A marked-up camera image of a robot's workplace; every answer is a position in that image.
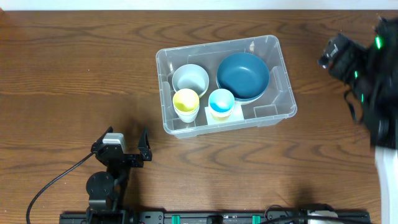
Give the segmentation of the light blue cup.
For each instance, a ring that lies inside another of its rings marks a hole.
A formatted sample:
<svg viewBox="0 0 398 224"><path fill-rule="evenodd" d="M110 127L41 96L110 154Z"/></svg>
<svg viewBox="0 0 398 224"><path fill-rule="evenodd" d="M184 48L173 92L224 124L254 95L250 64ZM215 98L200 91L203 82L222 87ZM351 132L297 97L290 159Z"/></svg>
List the light blue cup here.
<svg viewBox="0 0 398 224"><path fill-rule="evenodd" d="M208 99L209 107L217 113L227 113L234 107L234 96L227 89L214 90Z"/></svg>

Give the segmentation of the yellow cup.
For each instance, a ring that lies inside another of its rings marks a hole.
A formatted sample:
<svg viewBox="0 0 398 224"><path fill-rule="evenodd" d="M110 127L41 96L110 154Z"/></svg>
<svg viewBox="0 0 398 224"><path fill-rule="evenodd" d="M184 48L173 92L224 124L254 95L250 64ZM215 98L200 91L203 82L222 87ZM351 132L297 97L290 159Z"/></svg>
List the yellow cup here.
<svg viewBox="0 0 398 224"><path fill-rule="evenodd" d="M211 115L212 118L217 121L217 122L223 122L226 121L229 118L229 115L227 116L215 116L215 115Z"/></svg>
<svg viewBox="0 0 398 224"><path fill-rule="evenodd" d="M177 91L173 96L173 105L181 113L192 113L200 104L197 93L191 89L184 88Z"/></svg>

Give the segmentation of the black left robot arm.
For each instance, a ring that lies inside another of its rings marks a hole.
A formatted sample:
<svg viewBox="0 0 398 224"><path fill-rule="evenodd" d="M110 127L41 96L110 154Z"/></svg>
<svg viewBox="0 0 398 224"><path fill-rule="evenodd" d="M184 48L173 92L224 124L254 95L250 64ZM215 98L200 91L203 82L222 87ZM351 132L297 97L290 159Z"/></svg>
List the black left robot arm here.
<svg viewBox="0 0 398 224"><path fill-rule="evenodd" d="M141 168L145 161L152 160L147 129L144 129L138 144L138 154L126 153L124 135L109 127L97 139L91 152L106 166L105 171L93 174L86 183L89 207L87 223L137 223L134 213L124 208L124 193L129 182L130 170Z"/></svg>

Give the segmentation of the pink cup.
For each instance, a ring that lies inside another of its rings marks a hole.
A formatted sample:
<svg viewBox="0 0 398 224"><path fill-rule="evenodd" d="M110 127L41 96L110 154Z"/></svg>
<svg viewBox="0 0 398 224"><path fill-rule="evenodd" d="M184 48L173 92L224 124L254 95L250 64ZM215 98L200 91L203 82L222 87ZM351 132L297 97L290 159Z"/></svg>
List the pink cup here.
<svg viewBox="0 0 398 224"><path fill-rule="evenodd" d="M212 108L210 108L209 111L212 116L217 117L217 118L226 118L233 112L233 110L228 110L225 112L218 112L218 111L213 110Z"/></svg>

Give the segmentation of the clear plastic storage container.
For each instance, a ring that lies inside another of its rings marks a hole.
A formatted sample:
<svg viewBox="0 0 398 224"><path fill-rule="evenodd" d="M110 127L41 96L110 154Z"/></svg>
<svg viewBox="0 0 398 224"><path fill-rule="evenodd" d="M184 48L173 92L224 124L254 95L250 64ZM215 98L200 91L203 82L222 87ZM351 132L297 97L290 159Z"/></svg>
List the clear plastic storage container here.
<svg viewBox="0 0 398 224"><path fill-rule="evenodd" d="M233 114L224 121L213 119L208 111L208 97L217 89L216 72L221 61L234 53L249 53L261 58L270 73L270 82L264 94L250 103L237 103ZM274 35L226 40L207 44L161 49L156 53L162 122L166 133L176 138L230 131L241 128L271 126L295 116L295 102L282 49ZM207 92L200 99L195 120L184 123L174 110L172 98L175 90L172 77L186 64L196 64L206 70L210 79Z"/></svg>

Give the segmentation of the cream white cup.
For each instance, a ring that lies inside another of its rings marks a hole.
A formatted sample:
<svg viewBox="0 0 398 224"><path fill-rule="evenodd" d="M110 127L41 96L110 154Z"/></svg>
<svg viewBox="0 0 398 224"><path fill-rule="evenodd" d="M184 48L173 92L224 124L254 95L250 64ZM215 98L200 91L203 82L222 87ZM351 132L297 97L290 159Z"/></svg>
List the cream white cup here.
<svg viewBox="0 0 398 224"><path fill-rule="evenodd" d="M193 114L177 114L180 120L184 123L192 123L197 118L197 113Z"/></svg>

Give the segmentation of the light grey bowl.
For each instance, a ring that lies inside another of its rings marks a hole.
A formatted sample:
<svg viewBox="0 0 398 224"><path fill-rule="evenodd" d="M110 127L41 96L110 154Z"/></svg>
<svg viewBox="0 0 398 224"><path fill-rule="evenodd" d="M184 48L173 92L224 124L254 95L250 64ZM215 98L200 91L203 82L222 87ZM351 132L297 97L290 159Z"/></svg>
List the light grey bowl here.
<svg viewBox="0 0 398 224"><path fill-rule="evenodd" d="M193 90L201 98L208 90L209 75L204 68L195 64L186 64L178 68L172 77L174 91Z"/></svg>

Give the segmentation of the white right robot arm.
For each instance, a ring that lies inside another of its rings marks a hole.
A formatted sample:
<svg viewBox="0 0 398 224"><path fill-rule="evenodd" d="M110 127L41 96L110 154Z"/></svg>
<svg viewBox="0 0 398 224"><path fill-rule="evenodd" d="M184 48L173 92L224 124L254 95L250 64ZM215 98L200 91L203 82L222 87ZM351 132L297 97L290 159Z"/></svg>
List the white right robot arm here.
<svg viewBox="0 0 398 224"><path fill-rule="evenodd" d="M365 47L343 34L328 41L318 64L349 88L361 105L352 119L365 125L374 148L381 189L381 221L397 223L397 19L379 18Z"/></svg>

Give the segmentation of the green cup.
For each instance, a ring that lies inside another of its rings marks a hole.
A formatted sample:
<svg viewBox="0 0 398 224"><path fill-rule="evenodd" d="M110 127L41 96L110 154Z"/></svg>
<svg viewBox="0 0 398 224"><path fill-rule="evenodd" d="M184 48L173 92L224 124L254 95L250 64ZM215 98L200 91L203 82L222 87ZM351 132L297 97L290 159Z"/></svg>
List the green cup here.
<svg viewBox="0 0 398 224"><path fill-rule="evenodd" d="M191 116L193 114L196 114L199 109L200 109L199 106L196 107L194 110L191 110L191 111L181 111L178 108L174 108L174 110L175 110L175 112L177 114L184 115L184 116Z"/></svg>

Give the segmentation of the dark blue bowl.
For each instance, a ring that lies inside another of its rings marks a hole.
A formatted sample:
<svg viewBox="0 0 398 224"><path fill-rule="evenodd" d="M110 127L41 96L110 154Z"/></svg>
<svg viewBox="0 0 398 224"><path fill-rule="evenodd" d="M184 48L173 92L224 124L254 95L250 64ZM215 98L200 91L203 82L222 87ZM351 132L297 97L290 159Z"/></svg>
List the dark blue bowl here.
<svg viewBox="0 0 398 224"><path fill-rule="evenodd" d="M238 88L265 88L270 82L270 71L258 56L239 52L227 56L218 66L216 82L219 88L233 93Z"/></svg>
<svg viewBox="0 0 398 224"><path fill-rule="evenodd" d="M233 90L236 101L251 102L260 98L265 93L265 88L238 88Z"/></svg>

